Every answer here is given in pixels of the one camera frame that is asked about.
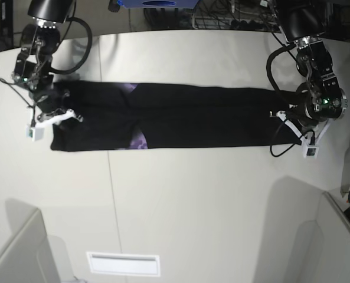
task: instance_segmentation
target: black trousers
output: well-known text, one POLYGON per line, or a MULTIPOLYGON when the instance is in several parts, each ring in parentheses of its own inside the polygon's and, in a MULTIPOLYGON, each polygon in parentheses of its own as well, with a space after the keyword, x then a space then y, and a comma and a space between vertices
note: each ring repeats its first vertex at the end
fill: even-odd
MULTIPOLYGON (((258 88, 139 84, 125 94, 112 83, 56 86, 70 90, 67 107, 84 117, 54 126, 51 149, 65 152, 128 147, 137 128, 150 149, 268 146, 281 123, 270 111, 289 108, 274 91, 258 88)), ((300 140, 282 127, 273 144, 288 143, 300 140)))

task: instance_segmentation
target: vent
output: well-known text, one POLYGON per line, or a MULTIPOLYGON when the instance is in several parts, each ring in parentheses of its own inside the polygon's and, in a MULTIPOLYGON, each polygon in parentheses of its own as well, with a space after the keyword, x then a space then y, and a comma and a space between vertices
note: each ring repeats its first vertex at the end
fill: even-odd
POLYGON ((157 255, 88 252, 87 257, 92 273, 150 277, 161 275, 160 261, 157 255))

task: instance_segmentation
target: gray floor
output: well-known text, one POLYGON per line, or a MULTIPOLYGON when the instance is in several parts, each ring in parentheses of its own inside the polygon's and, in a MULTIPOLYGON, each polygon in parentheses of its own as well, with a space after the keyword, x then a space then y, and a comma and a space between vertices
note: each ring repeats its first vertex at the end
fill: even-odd
MULTIPOLYGON (((27 15, 30 3, 31 0, 14 1, 15 32, 22 31, 26 24, 32 21, 32 18, 27 15)), ((108 3, 109 0, 77 0, 76 16, 85 20, 90 25, 94 35, 148 30, 142 9, 131 9, 129 12, 129 10, 121 7, 118 13, 111 13, 107 8, 108 3)), ((84 29, 74 24, 67 38, 80 38, 85 36, 86 33, 84 29)))

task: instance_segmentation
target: white table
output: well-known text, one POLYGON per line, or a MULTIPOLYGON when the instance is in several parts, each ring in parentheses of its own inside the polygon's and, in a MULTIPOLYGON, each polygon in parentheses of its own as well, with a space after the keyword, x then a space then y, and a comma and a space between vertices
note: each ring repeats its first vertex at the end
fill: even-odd
MULTIPOLYGON (((61 46, 55 67, 71 64, 74 42, 61 46)), ((0 207, 6 198, 38 206, 48 234, 66 245, 74 274, 91 282, 124 278, 91 274, 86 251, 160 255, 162 277, 155 281, 166 283, 281 282, 297 229, 315 220, 322 191, 338 195, 342 182, 350 181, 350 44, 325 43, 349 109, 323 138, 316 160, 303 159, 300 147, 279 159, 268 147, 51 152, 51 133, 39 143, 24 137, 24 104, 0 83, 0 207)), ((261 32, 104 35, 95 40, 80 75, 92 81, 271 88, 265 65, 277 48, 261 32)), ((0 54, 0 77, 8 78, 17 54, 0 54)), ((303 81, 287 54, 273 72, 284 90, 303 81)), ((9 228, 0 222, 1 246, 9 228)))

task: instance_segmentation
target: blue box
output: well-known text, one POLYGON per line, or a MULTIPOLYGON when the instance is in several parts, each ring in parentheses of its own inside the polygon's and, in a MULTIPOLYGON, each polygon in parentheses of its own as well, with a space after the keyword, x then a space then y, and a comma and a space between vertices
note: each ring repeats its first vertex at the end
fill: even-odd
POLYGON ((127 9, 131 8, 184 8, 193 9, 198 0, 118 0, 118 4, 127 9))

